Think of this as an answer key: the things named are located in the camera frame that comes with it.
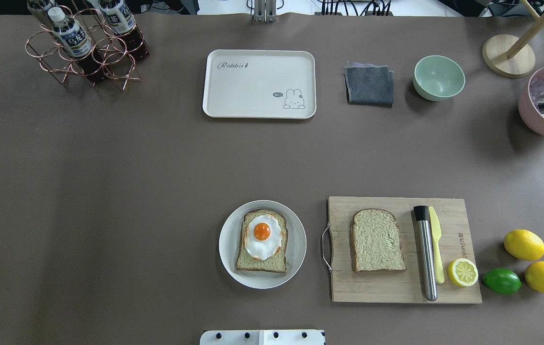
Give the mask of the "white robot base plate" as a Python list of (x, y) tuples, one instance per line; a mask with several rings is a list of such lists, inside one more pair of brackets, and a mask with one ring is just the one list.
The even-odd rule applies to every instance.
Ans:
[(325, 345), (324, 330), (209, 330), (200, 337), (201, 345)]

